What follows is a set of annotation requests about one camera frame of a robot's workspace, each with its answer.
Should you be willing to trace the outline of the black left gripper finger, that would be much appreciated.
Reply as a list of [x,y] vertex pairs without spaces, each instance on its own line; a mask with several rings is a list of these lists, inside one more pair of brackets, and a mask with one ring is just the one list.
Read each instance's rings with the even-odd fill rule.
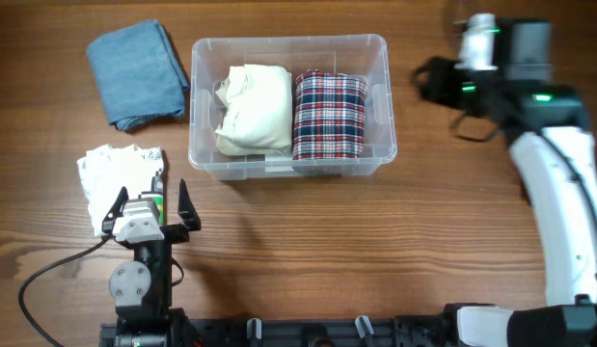
[[113,233],[114,224],[116,220],[122,216],[122,209],[127,202],[128,192],[127,189],[124,186],[122,186],[117,195],[117,198],[115,199],[114,203],[112,204],[109,211],[102,220],[101,231],[104,234]]
[[179,182],[177,213],[187,231],[199,231],[202,229],[201,219],[190,199],[184,179],[181,179]]

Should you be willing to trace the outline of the white printed t-shirt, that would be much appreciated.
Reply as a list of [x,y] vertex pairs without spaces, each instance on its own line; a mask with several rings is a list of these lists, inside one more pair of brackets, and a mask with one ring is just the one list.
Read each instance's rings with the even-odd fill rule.
[[160,147],[104,145],[88,150],[77,160],[77,166],[95,237],[103,234],[102,220],[122,187],[131,199],[152,198],[159,209],[159,221],[164,221],[165,162]]

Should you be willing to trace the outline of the cream garment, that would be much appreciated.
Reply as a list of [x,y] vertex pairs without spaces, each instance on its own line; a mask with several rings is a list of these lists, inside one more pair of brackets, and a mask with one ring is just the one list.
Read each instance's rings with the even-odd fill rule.
[[231,67],[216,95],[226,107],[223,121],[215,129],[216,146],[221,153],[291,153],[292,75],[284,67]]

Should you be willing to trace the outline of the red plaid shirt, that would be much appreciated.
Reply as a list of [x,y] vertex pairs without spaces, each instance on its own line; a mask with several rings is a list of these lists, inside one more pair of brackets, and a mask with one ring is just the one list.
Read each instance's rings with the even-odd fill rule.
[[341,73],[309,70],[296,78],[292,156],[354,159],[365,145],[367,85]]

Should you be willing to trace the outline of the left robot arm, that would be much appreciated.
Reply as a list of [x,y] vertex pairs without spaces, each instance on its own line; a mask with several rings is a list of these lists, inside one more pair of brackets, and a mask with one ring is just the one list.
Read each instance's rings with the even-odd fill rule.
[[202,229],[201,219],[184,181],[178,193],[179,224],[162,225],[156,202],[132,200],[121,188],[104,217],[105,236],[133,251],[133,259],[119,265],[109,280],[118,315],[109,346],[202,346],[204,339],[182,308],[172,307],[174,244],[187,243],[189,233]]

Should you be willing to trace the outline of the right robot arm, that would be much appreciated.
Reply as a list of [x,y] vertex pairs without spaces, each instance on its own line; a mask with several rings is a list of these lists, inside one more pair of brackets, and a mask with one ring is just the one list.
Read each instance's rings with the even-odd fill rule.
[[506,139],[545,260],[545,306],[449,304],[438,343],[597,346],[597,173],[579,94],[551,81],[547,59],[433,57],[411,75],[421,98],[488,118]]

